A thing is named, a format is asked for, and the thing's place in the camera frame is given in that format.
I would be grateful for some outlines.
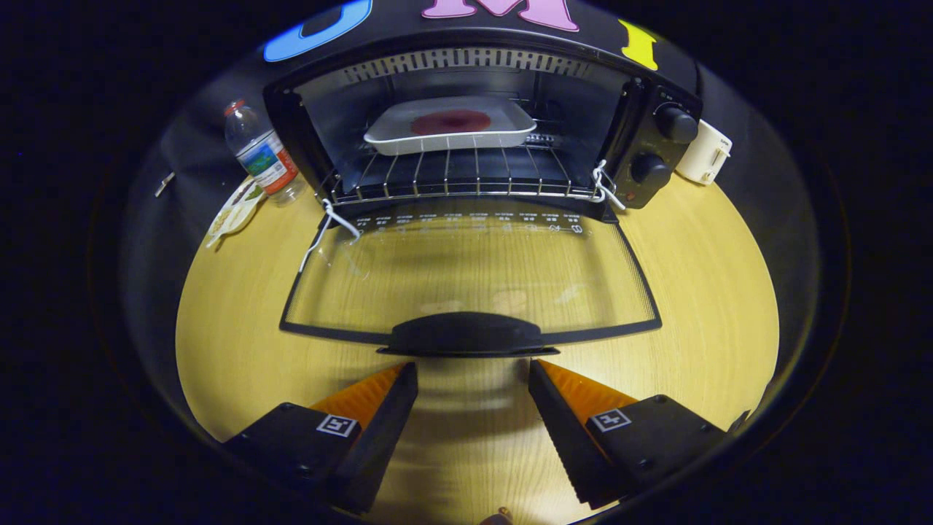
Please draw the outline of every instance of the pink letter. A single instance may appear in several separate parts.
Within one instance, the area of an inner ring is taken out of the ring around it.
[[[519,17],[533,23],[577,32],[579,26],[570,20],[565,0],[528,0],[528,8],[519,13]]]
[[[476,0],[487,11],[497,17],[505,16],[522,0]],[[570,20],[565,0],[525,0],[528,7],[519,12],[523,20],[554,29],[576,32],[579,26]],[[425,18],[443,19],[468,17],[476,8],[468,6],[466,0],[434,0],[434,6],[421,12]]]
[[[476,8],[468,6],[465,0],[434,0],[434,6],[421,12],[427,19],[449,19],[468,17],[476,12]]]

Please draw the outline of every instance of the white string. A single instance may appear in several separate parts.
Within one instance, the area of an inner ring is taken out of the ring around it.
[[[314,252],[314,249],[317,248],[317,245],[321,244],[321,239],[324,238],[324,233],[327,231],[327,227],[330,226],[331,220],[336,220],[344,228],[346,228],[347,230],[350,230],[350,233],[353,234],[354,236],[354,239],[350,241],[350,244],[353,244],[354,242],[359,240],[359,237],[360,237],[359,230],[357,230],[353,224],[347,222],[346,219],[344,219],[340,215],[337,215],[337,212],[334,211],[334,205],[331,204],[328,199],[324,199],[321,202],[324,204],[324,213],[327,214],[327,220],[324,221],[324,225],[318,231],[317,238],[314,240],[314,244],[312,244],[311,247],[308,248],[308,251],[304,252],[304,259],[301,260],[301,266],[298,269],[298,273],[301,273],[304,271],[304,265],[308,263],[308,257],[311,256],[312,252]]]
[[[346,219],[340,215],[337,215],[337,212],[334,211],[334,205],[331,204],[328,199],[324,199],[321,202],[324,203],[324,212],[327,213],[332,219],[342,224],[344,228],[350,230],[350,233],[353,234],[354,239],[351,241],[351,244],[358,241],[360,236],[359,230],[357,230],[353,224],[347,222]]]
[[[606,176],[606,170],[603,169],[605,166],[606,166],[606,159],[603,159],[592,170],[592,183],[596,185],[596,193],[598,196],[596,197],[590,197],[587,195],[567,195],[567,196],[578,198],[578,199],[585,199],[585,200],[588,200],[594,203],[601,203],[608,197],[609,201],[611,201],[612,204],[616,205],[619,211],[623,211],[625,209],[625,205],[622,203],[622,201],[620,201],[619,198],[617,198],[616,195],[614,195],[609,188],[607,188],[606,186],[603,186],[603,176]]]

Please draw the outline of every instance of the oven vent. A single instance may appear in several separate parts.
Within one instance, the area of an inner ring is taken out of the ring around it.
[[[585,78],[590,65],[548,53],[500,48],[445,48],[386,56],[342,69],[346,83],[444,67],[506,67]]]

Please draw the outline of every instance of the bottle cap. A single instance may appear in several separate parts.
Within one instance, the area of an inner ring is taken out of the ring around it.
[[[230,113],[232,113],[232,112],[236,111],[237,109],[243,107],[243,104],[245,104],[245,101],[244,101],[242,98],[241,98],[240,100],[235,101],[235,102],[231,102],[230,105],[227,106],[227,109],[224,110],[224,117],[228,117],[228,116],[230,115]]]

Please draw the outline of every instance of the bottle label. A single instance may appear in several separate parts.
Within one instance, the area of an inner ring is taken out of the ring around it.
[[[269,195],[284,188],[298,175],[295,162],[274,131],[269,132],[236,158]]]

